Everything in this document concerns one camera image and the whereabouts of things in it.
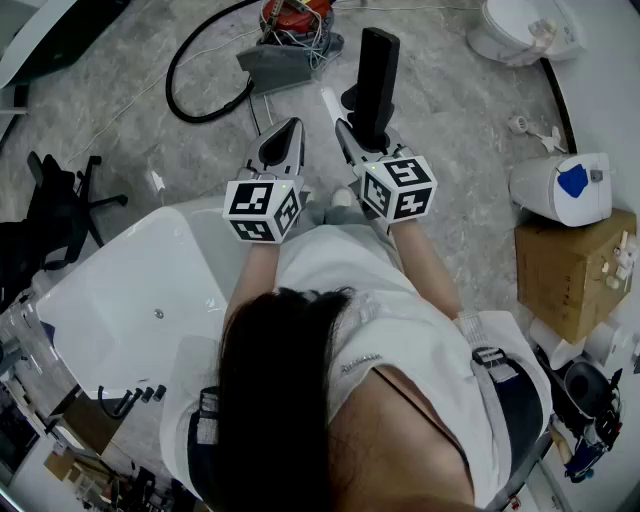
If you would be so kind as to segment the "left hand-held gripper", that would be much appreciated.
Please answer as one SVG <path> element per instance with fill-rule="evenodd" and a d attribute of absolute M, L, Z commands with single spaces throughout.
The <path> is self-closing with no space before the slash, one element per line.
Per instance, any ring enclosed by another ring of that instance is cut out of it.
<path fill-rule="evenodd" d="M 246 164 L 227 183 L 223 218 L 239 241 L 281 244 L 303 210 L 305 130 L 299 118 L 254 140 Z"/>

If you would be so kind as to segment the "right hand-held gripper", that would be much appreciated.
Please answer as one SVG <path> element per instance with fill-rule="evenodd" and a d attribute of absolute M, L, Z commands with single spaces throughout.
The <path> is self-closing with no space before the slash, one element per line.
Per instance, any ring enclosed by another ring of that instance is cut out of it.
<path fill-rule="evenodd" d="M 386 154 L 368 152 L 342 118 L 335 134 L 356 181 L 351 188 L 369 219 L 405 221 L 428 214 L 438 181 L 423 156 L 417 155 L 400 134 L 388 127 Z"/>

